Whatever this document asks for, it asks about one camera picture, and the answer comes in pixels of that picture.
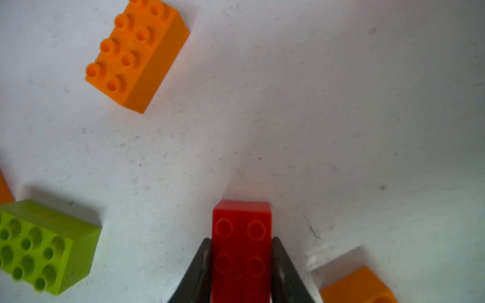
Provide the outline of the orange lego brick front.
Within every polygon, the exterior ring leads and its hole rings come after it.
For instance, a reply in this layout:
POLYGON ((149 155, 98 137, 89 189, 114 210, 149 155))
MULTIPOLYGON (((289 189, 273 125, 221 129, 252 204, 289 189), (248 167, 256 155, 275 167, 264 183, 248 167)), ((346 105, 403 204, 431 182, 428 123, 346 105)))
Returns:
POLYGON ((325 303, 398 303, 392 291, 367 267, 320 290, 325 303))

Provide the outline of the red lego brick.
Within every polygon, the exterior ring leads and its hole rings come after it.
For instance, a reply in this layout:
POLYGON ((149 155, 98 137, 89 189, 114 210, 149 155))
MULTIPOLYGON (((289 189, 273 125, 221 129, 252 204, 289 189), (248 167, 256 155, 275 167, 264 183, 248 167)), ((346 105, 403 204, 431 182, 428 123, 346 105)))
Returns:
POLYGON ((212 301, 270 302, 272 210, 222 200, 212 214, 212 301))

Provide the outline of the orange lego brick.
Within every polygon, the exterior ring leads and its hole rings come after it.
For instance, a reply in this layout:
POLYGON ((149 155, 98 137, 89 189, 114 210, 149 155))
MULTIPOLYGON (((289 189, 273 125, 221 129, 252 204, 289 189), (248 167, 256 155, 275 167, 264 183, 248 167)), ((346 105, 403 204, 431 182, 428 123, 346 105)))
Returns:
POLYGON ((367 267, 320 290, 325 303, 398 303, 392 291, 367 267))
POLYGON ((86 81, 120 106, 144 113, 189 37, 180 13, 163 1, 130 1, 86 68, 86 81))
POLYGON ((5 180, 5 177, 2 172, 0 172, 0 204, 7 204, 15 202, 15 198, 13 197, 10 188, 5 180))

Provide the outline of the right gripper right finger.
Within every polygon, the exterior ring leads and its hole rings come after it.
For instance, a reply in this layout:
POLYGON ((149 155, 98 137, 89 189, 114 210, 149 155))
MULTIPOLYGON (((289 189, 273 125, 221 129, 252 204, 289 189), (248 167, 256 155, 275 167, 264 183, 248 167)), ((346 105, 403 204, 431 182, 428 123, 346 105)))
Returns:
POLYGON ((273 303, 314 303, 278 237, 272 239, 271 298, 273 303))

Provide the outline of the lime green lego brick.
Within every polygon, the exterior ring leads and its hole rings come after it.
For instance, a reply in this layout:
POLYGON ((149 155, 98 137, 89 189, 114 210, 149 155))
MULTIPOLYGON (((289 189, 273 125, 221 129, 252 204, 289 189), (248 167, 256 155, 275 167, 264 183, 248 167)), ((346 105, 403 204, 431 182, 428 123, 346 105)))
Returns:
POLYGON ((32 200, 1 205, 1 270, 58 295, 91 270, 101 228, 32 200))

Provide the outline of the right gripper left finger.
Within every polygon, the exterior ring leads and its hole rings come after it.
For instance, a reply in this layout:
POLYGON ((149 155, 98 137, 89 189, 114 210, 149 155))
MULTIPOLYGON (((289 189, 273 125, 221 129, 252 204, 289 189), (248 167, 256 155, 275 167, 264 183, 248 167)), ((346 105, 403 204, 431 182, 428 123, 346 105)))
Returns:
POLYGON ((212 293, 212 240, 204 238, 168 303, 209 303, 212 293))

